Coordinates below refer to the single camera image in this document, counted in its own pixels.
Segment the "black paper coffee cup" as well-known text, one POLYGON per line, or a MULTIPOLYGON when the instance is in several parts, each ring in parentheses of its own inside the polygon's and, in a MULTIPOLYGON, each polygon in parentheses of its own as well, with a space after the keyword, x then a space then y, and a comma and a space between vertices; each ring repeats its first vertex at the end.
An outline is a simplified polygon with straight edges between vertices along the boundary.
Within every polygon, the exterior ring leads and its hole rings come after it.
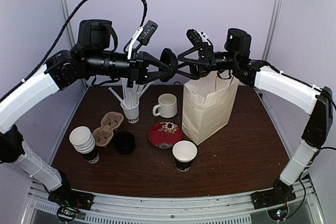
POLYGON ((175 166, 180 172, 188 171, 198 154, 197 146, 187 140, 182 140, 174 144, 172 154, 175 160, 175 166))

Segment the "black plastic cup lid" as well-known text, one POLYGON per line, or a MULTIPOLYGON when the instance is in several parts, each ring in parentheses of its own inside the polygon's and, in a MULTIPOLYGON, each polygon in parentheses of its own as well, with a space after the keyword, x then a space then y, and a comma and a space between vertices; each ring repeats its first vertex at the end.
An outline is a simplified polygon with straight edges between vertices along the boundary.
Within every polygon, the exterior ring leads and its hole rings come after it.
POLYGON ((175 76, 176 71, 178 70, 179 64, 177 57, 171 49, 164 48, 160 56, 160 61, 169 66, 169 68, 172 70, 172 73, 170 73, 167 77, 160 79, 161 82, 168 82, 175 76))

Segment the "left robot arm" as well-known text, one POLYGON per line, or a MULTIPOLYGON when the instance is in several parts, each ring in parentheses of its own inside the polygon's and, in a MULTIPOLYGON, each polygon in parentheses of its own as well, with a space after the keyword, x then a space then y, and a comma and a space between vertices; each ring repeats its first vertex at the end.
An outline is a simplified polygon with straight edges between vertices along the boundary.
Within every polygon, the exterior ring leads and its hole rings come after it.
POLYGON ((147 52, 129 49, 122 54, 109 49, 110 45, 117 44, 111 21, 83 20, 78 41, 71 50, 62 50, 48 58, 30 78, 1 101, 1 162, 19 166, 64 205, 71 205, 76 199, 66 175, 46 164, 28 148, 16 122, 39 102, 79 79, 108 76, 117 81, 125 78, 131 87, 174 76, 172 65, 147 52))

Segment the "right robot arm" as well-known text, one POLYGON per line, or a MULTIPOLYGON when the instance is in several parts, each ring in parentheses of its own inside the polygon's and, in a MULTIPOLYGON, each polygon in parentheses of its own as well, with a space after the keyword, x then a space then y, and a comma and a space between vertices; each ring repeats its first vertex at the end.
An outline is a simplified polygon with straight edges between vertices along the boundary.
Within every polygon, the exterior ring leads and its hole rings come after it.
POLYGON ((227 32, 224 52, 215 52, 208 36, 195 29, 189 29, 186 36, 192 48, 179 54, 179 67, 189 66, 191 72, 180 70, 178 74, 197 80, 215 71, 229 72, 243 84, 270 92, 296 105, 310 118, 301 137, 298 149, 274 182, 269 192, 272 203, 279 204, 289 196, 292 184, 312 163, 322 149, 333 123, 332 90, 308 84, 278 70, 264 60, 250 59, 251 35, 238 28, 227 32))

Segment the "cream ceramic mug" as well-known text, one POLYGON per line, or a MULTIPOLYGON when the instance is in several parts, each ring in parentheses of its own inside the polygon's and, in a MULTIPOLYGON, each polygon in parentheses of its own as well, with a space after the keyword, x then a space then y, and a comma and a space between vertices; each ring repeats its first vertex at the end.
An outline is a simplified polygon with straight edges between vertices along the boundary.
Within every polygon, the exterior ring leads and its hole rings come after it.
POLYGON ((169 119, 177 115, 177 98, 170 93, 162 94, 158 97, 158 104, 152 109, 153 116, 161 116, 169 119))

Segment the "white cup holding straws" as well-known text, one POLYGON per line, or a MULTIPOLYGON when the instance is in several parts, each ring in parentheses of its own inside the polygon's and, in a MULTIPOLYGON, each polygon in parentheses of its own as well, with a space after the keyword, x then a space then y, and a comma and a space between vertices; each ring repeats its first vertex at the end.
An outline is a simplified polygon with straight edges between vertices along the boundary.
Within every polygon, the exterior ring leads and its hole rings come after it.
POLYGON ((123 103, 120 103, 128 123, 134 124, 139 121, 140 118, 139 104, 140 103, 138 102, 135 106, 127 108, 126 106, 124 106, 123 103))

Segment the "red floral plate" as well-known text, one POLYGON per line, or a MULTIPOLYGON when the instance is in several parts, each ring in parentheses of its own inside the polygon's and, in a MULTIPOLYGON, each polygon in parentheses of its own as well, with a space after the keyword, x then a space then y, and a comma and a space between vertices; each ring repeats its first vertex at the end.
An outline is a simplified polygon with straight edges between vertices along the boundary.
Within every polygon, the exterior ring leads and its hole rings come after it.
POLYGON ((175 143, 182 140, 183 132, 179 125, 173 122, 159 122, 153 125, 148 132, 149 142, 160 149, 170 149, 175 143))

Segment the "stack of black lids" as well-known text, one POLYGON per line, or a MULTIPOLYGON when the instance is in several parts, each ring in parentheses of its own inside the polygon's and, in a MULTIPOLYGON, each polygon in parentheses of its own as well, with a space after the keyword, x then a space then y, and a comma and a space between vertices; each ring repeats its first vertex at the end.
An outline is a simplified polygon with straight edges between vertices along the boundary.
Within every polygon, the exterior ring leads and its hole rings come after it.
POLYGON ((113 137, 116 151, 122 155, 129 155, 135 150, 135 137, 129 131, 121 131, 113 137))

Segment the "cardboard cup carrier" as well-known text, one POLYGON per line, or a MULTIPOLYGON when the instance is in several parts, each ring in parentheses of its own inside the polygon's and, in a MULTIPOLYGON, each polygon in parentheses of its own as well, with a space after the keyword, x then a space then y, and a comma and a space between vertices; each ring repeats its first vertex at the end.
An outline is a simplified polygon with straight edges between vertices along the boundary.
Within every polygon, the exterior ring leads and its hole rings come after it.
POLYGON ((92 135, 96 146, 106 148, 113 138, 114 131, 119 128, 124 116, 118 112, 108 112, 101 120, 100 127, 96 128, 92 135))

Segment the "stack of paper cups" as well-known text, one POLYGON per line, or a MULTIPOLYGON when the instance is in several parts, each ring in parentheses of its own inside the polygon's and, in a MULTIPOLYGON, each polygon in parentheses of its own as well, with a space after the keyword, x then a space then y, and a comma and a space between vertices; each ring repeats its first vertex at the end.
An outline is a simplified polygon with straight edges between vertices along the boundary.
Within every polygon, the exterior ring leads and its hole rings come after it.
POLYGON ((71 131, 69 142, 89 164, 98 162, 100 156, 96 143, 90 129, 86 126, 79 126, 71 131))

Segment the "right corner metal post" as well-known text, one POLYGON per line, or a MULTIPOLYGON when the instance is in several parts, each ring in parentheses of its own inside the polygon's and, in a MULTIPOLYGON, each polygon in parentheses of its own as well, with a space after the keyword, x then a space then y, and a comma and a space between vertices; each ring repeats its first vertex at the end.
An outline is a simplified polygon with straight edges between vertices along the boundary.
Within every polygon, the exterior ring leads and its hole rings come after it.
POLYGON ((274 0, 271 12, 271 19, 269 23, 268 33, 266 36, 266 42, 262 54, 262 60, 268 61, 270 56, 271 48, 274 42, 275 33, 277 24, 280 17, 281 7, 282 7, 283 0, 274 0))

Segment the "left corner metal post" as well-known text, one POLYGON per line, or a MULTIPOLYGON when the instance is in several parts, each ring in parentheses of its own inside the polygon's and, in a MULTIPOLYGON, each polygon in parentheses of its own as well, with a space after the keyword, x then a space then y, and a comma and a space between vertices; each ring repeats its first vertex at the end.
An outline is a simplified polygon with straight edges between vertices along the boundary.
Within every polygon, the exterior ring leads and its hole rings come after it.
MULTIPOLYGON (((66 21, 70 14, 67 0, 60 0, 60 5, 61 5, 61 10, 62 10, 64 21, 66 21)), ((75 45, 75 38, 74 38, 74 32, 72 29, 71 22, 68 23, 67 28, 65 29, 65 32, 66 32, 69 46, 70 48, 72 48, 75 45)))

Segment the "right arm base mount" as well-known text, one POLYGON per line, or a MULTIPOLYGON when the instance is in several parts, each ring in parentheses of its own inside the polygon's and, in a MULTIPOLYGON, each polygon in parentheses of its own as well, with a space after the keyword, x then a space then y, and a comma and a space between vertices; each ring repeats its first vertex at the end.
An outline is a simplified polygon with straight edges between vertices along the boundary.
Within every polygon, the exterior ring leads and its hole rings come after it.
POLYGON ((250 195, 254 209, 266 209, 273 221, 284 221, 289 215, 288 202, 296 199, 293 187, 274 187, 250 195))

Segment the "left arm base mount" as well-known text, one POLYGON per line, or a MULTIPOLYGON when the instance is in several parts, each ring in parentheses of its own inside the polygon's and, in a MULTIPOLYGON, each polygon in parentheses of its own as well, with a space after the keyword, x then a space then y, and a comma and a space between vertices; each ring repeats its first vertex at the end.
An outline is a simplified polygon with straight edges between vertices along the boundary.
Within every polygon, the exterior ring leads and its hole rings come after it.
POLYGON ((48 191, 48 200, 56 203, 59 207, 56 210, 56 217, 64 223, 74 221, 82 210, 90 210, 93 204, 94 195, 73 190, 70 195, 57 196, 54 191, 48 191))

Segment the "aluminium front rail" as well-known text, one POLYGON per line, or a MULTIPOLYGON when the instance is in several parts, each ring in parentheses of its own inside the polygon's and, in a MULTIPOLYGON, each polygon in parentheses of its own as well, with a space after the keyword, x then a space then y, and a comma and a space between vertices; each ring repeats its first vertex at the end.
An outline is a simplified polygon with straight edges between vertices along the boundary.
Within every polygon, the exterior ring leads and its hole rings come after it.
MULTIPOLYGON (((190 198, 144 198, 93 194, 90 210, 80 210, 70 223, 327 223, 310 179, 302 180, 306 196, 299 210, 286 221, 273 220, 271 214, 284 204, 257 209, 251 194, 190 198)), ((293 214, 303 200, 304 191, 295 183, 296 199, 287 203, 293 214)), ((58 205, 48 200, 43 186, 33 181, 19 223, 62 223, 56 216, 58 205)))

